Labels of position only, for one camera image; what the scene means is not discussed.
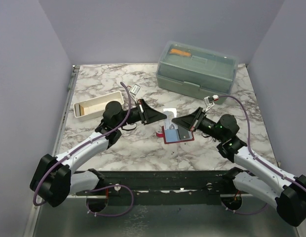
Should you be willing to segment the black VIP credit card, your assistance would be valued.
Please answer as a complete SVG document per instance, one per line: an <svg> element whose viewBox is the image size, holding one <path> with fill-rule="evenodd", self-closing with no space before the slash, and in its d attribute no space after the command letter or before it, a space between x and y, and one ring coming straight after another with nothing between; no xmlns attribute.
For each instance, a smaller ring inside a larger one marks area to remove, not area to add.
<svg viewBox="0 0 306 237"><path fill-rule="evenodd" d="M178 135L179 135L180 140L190 140L191 139L191 132L182 127L178 127Z"/></svg>

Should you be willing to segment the red leather card holder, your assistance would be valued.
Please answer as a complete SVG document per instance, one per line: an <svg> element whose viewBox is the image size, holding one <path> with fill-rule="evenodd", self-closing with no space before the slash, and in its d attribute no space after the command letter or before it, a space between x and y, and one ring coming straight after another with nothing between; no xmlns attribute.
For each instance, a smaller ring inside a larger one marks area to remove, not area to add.
<svg viewBox="0 0 306 237"><path fill-rule="evenodd" d="M158 138L162 138L164 141L164 144L174 144L174 143L182 143L182 142L190 142L194 141L194 136L191 133L191 139L190 140L180 140L178 135L178 129L176 130L165 130L164 126L161 127L161 132L156 132L156 136Z"/></svg>

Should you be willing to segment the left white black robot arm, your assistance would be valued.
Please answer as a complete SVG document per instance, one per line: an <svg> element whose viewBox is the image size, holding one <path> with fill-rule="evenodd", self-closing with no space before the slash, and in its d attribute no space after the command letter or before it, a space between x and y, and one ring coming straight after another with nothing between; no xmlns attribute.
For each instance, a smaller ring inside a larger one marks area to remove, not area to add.
<svg viewBox="0 0 306 237"><path fill-rule="evenodd" d="M121 137L120 127L137 122L147 125L166 118L164 113L151 108L143 99L126 111L119 102L109 102L101 123L87 139L55 157L46 154L40 159L30 183L34 205L39 205L37 197L57 207L71 194L82 191L101 194L105 187L102 175L94 169L78 173L78 168L113 146Z"/></svg>

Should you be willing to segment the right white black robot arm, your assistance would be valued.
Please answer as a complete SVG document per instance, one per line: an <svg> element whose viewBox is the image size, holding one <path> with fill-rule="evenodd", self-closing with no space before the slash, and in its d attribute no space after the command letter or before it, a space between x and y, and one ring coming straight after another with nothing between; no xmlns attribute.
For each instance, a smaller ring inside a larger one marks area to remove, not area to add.
<svg viewBox="0 0 306 237"><path fill-rule="evenodd" d="M297 227L306 219L306 176L288 173L253 152L249 144L237 137L239 126L234 116L225 114L214 122L206 117L202 108L198 108L192 114L172 121L218 140L217 149L221 156L246 169L222 181L225 192L232 194L240 190L259 198L275 208L291 226Z"/></svg>

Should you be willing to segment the stack of cards in tray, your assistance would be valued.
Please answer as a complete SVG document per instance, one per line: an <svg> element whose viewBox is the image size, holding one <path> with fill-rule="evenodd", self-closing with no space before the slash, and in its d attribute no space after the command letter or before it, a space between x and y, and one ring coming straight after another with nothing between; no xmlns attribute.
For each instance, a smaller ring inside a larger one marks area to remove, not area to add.
<svg viewBox="0 0 306 237"><path fill-rule="evenodd" d="M79 112L79 116L84 115L84 107L80 104L78 105L78 112Z"/></svg>

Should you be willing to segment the green plastic toolbox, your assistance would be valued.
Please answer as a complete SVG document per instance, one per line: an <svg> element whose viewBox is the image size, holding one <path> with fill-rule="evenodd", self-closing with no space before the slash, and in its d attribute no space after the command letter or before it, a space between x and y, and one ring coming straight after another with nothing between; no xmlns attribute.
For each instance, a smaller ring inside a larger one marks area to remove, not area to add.
<svg viewBox="0 0 306 237"><path fill-rule="evenodd" d="M169 54L172 48L191 53L191 57ZM160 88L195 99L230 95L239 59L216 51L169 41L156 71Z"/></svg>

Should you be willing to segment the white rectangular plastic tray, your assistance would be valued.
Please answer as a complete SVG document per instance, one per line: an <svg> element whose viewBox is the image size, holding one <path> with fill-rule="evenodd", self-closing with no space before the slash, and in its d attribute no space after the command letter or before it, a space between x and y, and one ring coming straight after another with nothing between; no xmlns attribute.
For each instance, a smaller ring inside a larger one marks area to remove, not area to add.
<svg viewBox="0 0 306 237"><path fill-rule="evenodd" d="M74 116L79 121L86 121L90 119L99 118L105 111L106 105L111 101L118 101L121 105L124 104L124 99L120 91L101 95L92 99L77 102L73 104ZM84 107L84 115L79 116L78 105Z"/></svg>

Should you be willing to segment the orange handled tool in toolbox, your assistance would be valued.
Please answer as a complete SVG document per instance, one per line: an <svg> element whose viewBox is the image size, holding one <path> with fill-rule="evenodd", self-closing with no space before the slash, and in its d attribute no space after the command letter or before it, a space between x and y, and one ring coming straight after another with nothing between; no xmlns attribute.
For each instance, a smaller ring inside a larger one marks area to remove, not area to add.
<svg viewBox="0 0 306 237"><path fill-rule="evenodd" d="M169 54L174 54L174 55L178 55L182 57L191 57L191 53L185 52L179 49L175 49L175 48L172 48L171 50L169 50Z"/></svg>

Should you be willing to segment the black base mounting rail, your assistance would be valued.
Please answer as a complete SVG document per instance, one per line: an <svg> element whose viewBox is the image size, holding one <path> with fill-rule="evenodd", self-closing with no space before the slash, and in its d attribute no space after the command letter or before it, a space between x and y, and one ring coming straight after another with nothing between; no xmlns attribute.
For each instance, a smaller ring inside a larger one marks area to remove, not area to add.
<svg viewBox="0 0 306 237"><path fill-rule="evenodd" d="M102 171L96 191L80 196L109 205L220 205L221 197L232 198L237 189L232 176L240 171Z"/></svg>

